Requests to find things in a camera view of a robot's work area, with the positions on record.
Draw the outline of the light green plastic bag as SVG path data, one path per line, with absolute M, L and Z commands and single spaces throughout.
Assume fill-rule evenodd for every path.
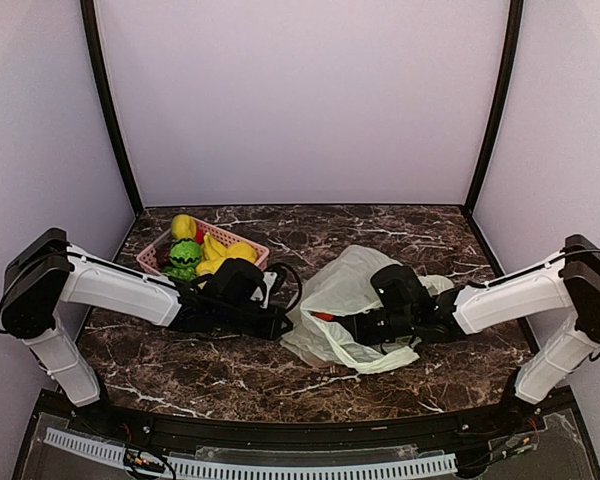
M 406 367 L 419 359 L 407 339 L 384 320 L 371 278 L 402 264 L 384 253 L 351 245 L 302 287 L 289 318 L 292 330 L 281 345 L 313 367 L 342 365 L 372 375 Z

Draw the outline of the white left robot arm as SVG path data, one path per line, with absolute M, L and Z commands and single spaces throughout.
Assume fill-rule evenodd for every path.
M 76 303 L 130 315 L 174 331 L 224 330 L 277 340 L 293 324 L 289 307 L 272 303 L 294 271 L 283 263 L 266 270 L 245 259 L 228 259 L 215 273 L 171 280 L 89 254 L 64 230 L 50 228 L 6 267 L 0 299 L 0 334 L 20 340 L 82 408 L 81 417 L 100 436 L 121 427 L 104 383 L 79 352 L 56 311 Z

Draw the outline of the large yellow fruit from bag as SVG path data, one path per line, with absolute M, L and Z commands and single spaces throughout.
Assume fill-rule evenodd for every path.
M 174 240 L 195 240 L 197 235 L 196 220 L 185 214 L 177 215 L 171 222 L 171 235 Z

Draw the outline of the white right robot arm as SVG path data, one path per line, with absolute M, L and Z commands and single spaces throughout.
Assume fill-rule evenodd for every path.
M 600 351 L 600 248 L 574 234 L 549 258 L 485 283 L 432 295 L 407 266 L 390 265 L 370 284 L 378 307 L 335 317 L 363 345 L 407 337 L 449 343 L 492 326 L 537 313 L 564 310 L 567 318 L 544 347 L 512 377 L 512 395 L 496 405 L 490 424 L 514 432 L 529 416 L 529 405 L 549 392 L 586 358 Z

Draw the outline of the red fruit from bag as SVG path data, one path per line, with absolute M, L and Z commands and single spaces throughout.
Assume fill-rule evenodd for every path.
M 313 316 L 326 322 L 331 322 L 335 319 L 335 316 L 327 313 L 314 312 Z

